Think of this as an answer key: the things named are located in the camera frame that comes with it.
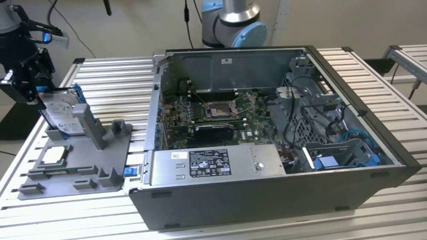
motherboard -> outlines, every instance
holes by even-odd
[[[279,146],[278,129],[266,107],[270,98],[257,91],[177,96],[171,104],[163,105],[169,149],[243,143]]]

gray holder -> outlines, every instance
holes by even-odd
[[[133,125],[114,120],[103,127],[94,119],[89,104],[77,104],[73,114],[83,126],[85,135],[65,135],[47,130],[49,141],[26,184],[19,188],[21,200],[115,192],[122,189],[123,172],[131,143]],[[66,147],[58,162],[45,163],[51,147]]]

power supply label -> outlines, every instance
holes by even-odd
[[[233,174],[227,149],[190,152],[190,175],[194,178]]]

open computer tower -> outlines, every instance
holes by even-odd
[[[357,209],[421,169],[313,46],[155,56],[141,185],[150,229]]]

aluminum extrusion table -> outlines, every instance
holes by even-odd
[[[384,56],[427,84],[427,45],[392,45]]]
[[[356,211],[269,221],[150,231],[123,190],[35,200],[18,200],[25,174],[47,143],[43,119],[37,123],[0,181],[0,238],[13,239],[426,239],[427,238],[427,116],[376,73],[354,52],[319,50],[350,87],[376,112],[424,169],[402,186],[381,190]],[[62,87],[78,83],[97,118],[134,124],[127,165],[143,162],[150,96],[150,57],[87,59],[74,64]]]

